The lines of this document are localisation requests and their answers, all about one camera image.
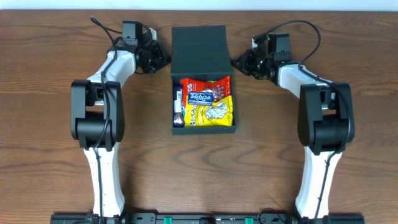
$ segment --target open box lid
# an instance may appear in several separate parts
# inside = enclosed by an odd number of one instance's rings
[[[232,75],[225,26],[172,28],[172,80],[218,80]]]

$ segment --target white wall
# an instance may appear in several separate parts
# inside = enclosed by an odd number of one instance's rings
[[[398,0],[0,0],[0,9],[398,11]]]

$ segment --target yellow wrapper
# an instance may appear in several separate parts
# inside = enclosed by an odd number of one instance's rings
[[[212,106],[189,105],[186,102],[185,127],[232,126],[232,96],[227,96]]]

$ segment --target wire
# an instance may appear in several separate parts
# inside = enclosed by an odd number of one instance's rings
[[[285,223],[285,220],[278,214],[278,211],[275,210],[275,209],[273,209],[273,208],[264,208],[264,209],[262,209],[262,210],[258,213],[258,215],[257,215],[257,221],[259,221],[260,223],[263,224],[263,222],[260,220],[260,216],[261,216],[261,215],[264,213],[264,211],[266,211],[266,210],[272,210],[272,211],[274,211],[275,214],[278,216],[278,218],[282,221],[282,223]]]
[[[102,223],[105,223],[104,221],[104,216],[103,216],[103,194],[102,194],[102,175],[101,175],[101,162],[100,162],[100,154],[98,152],[98,146],[101,144],[105,132],[108,128],[109,125],[109,117],[110,117],[110,112],[111,112],[111,106],[109,103],[109,94],[108,94],[108,87],[105,85],[105,76],[106,76],[106,72],[108,71],[109,67],[113,64],[113,62],[118,58],[118,51],[116,48],[116,43],[117,41],[119,41],[120,39],[116,39],[116,41],[112,38],[111,34],[108,32],[108,30],[110,31],[115,31],[115,30],[111,30],[105,26],[103,26],[95,17],[90,16],[90,20],[95,23],[96,25],[100,26],[108,35],[109,39],[111,39],[112,42],[112,46],[114,49],[114,55],[112,60],[110,61],[110,63],[107,64],[107,66],[105,66],[104,70],[101,72],[101,87],[103,89],[104,92],[104,96],[105,96],[105,101],[106,101],[106,118],[105,118],[105,124],[104,127],[102,129],[102,132],[98,138],[98,140],[95,142],[95,144],[92,146],[93,151],[95,153],[95,157],[97,160],[97,165],[98,165],[98,184],[99,184],[99,218],[101,220]]]
[[[90,19],[91,19],[91,21],[92,21],[92,22],[94,22],[96,25],[99,25],[100,27],[102,27],[102,28],[104,28],[104,29],[106,29],[106,30],[109,30],[109,31],[115,32],[115,33],[117,33],[117,34],[122,34],[122,32],[120,32],[120,31],[117,31],[117,30],[114,30],[114,29],[108,28],[108,27],[106,27],[106,26],[103,26],[103,25],[102,25],[100,22],[98,22],[98,20],[97,20],[97,19],[95,19],[95,17],[94,17],[94,16],[90,16]]]
[[[257,44],[258,42],[264,41],[264,40],[267,38],[267,35],[268,35],[269,33],[271,33],[272,31],[274,31],[274,30],[276,30],[276,29],[278,29],[278,28],[280,28],[280,27],[282,27],[282,26],[284,26],[284,25],[286,25],[286,24],[291,24],[291,23],[295,23],[295,22],[301,22],[301,23],[305,23],[305,24],[310,25],[310,26],[315,30],[315,32],[317,32],[317,36],[318,36],[318,44],[317,44],[317,46],[315,47],[315,49],[314,49],[308,56],[306,56],[306,57],[300,62],[300,67],[301,67],[301,65],[303,65],[303,63],[304,63],[308,58],[310,58],[310,57],[318,50],[319,46],[321,45],[321,33],[319,32],[318,28],[317,28],[314,24],[312,24],[311,22],[309,22],[309,21],[304,21],[304,20],[293,20],[293,21],[287,21],[287,22],[281,23],[281,24],[275,26],[274,28],[272,28],[271,30],[269,30],[268,32],[265,32],[265,33],[259,35],[258,37],[255,37],[255,38],[254,38],[254,43]]]

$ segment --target red wrapper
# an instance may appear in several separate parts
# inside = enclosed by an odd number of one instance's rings
[[[183,105],[185,106],[189,92],[207,92],[213,94],[213,101],[217,102],[231,94],[231,83],[229,76],[218,80],[217,82],[197,81],[190,78],[180,80],[182,88]]]

